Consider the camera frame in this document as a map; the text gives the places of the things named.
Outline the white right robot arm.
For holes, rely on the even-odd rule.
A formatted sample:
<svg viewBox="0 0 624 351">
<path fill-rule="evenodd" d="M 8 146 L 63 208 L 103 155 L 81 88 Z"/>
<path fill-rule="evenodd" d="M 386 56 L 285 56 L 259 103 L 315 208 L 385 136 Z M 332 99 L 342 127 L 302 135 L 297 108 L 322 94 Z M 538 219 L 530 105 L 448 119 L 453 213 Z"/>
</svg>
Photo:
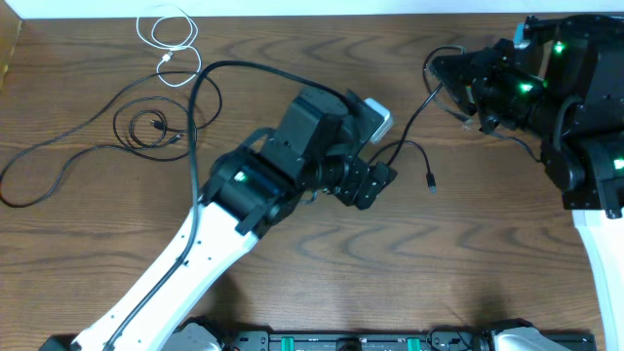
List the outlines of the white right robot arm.
<svg viewBox="0 0 624 351">
<path fill-rule="evenodd" d="M 431 54 L 435 76 L 482 133 L 521 130 L 560 190 L 588 255 L 609 350 L 623 346 L 623 20 L 528 17 L 512 39 Z"/>
</svg>

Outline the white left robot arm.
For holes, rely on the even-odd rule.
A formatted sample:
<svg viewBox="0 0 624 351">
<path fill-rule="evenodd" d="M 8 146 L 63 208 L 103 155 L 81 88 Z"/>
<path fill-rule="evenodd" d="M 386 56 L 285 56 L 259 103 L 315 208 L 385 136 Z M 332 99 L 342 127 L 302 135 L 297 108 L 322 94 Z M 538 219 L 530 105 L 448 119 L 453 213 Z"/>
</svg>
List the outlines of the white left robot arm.
<svg viewBox="0 0 624 351">
<path fill-rule="evenodd" d="M 392 125 L 391 112 L 372 98 L 303 89 L 277 128 L 255 131 L 214 162 L 197 210 L 122 299 L 78 335 L 49 337 L 43 349 L 162 349 L 210 286 L 304 192 L 324 190 L 345 206 L 369 208 L 397 173 L 359 153 Z"/>
</svg>

